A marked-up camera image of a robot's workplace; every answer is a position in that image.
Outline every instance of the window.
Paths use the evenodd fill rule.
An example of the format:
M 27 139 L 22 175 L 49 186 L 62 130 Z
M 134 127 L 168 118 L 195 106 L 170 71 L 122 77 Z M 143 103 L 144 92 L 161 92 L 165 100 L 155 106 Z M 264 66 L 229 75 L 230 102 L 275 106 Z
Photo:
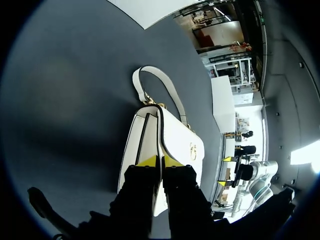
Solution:
M 315 141 L 308 146 L 302 147 L 291 152 L 291 165 L 311 164 L 315 173 L 320 172 L 320 159 L 318 152 L 320 149 L 320 140 Z

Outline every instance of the bright light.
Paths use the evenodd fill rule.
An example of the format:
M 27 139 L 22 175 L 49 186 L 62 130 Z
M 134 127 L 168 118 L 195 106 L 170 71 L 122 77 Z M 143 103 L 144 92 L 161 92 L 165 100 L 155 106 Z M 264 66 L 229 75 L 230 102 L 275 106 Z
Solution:
M 263 130 L 263 157 L 262 161 L 266 160 L 267 156 L 267 132 L 266 132 L 266 120 L 262 119 L 262 130 Z
M 320 172 L 318 152 L 320 140 L 291 152 L 291 165 L 310 164 L 315 173 Z

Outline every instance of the gray table surface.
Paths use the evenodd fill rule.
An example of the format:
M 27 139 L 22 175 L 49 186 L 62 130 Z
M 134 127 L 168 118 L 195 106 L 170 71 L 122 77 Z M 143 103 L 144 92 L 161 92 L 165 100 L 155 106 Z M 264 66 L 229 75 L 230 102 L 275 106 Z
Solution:
M 21 29 L 1 79 L 1 140 L 17 195 L 49 234 L 58 231 L 29 205 L 32 186 L 76 226 L 90 219 L 91 210 L 109 214 L 130 124 L 141 106 L 131 76 L 143 65 L 171 77 L 204 142 L 201 189 L 209 199 L 220 146 L 211 83 L 173 19 L 143 30 L 105 0 L 54 0 L 42 3 Z M 142 77 L 148 93 L 178 116 L 161 82 Z M 154 220 L 153 237 L 170 236 L 166 217 Z

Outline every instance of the ceiling light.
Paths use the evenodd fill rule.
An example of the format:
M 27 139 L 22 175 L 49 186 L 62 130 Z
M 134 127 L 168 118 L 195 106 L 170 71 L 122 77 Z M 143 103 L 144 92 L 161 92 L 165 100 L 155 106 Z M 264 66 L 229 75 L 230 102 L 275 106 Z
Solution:
M 220 11 L 218 8 L 214 7 L 214 10 L 217 10 L 217 11 L 218 11 L 219 13 L 221 13 L 226 19 L 228 19 L 229 22 L 231 22 L 231 19 L 230 19 L 228 16 L 226 16 L 222 11 Z

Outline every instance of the metal frame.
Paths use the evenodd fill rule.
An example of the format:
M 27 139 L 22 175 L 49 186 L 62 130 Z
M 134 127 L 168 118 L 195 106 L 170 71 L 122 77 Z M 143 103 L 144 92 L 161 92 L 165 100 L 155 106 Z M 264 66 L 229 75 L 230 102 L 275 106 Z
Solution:
M 250 86 L 251 84 L 253 84 L 256 81 L 256 78 L 254 78 L 254 80 L 251 80 L 251 57 L 245 57 L 245 58 L 238 58 L 238 59 L 234 59 L 234 60 L 227 60 L 227 61 L 220 61 L 220 62 L 214 62 L 214 63 L 208 63 L 205 64 L 204 66 L 207 67 L 213 67 L 214 73 L 217 77 L 219 77 L 218 74 L 218 70 L 217 70 L 217 65 L 222 65 L 222 64 L 227 64 L 227 63 L 235 63 L 238 62 L 239 65 L 239 71 L 240 71 L 240 84 L 232 84 L 231 87 L 232 88 L 236 88 L 238 91 L 238 88 L 241 86 Z M 244 61 L 247 61 L 247 68 L 248 69 L 244 69 L 242 63 Z M 248 80 L 247 82 L 244 82 L 244 71 L 247 74 Z M 239 76 L 231 76 L 229 77 L 229 79 L 239 79 Z

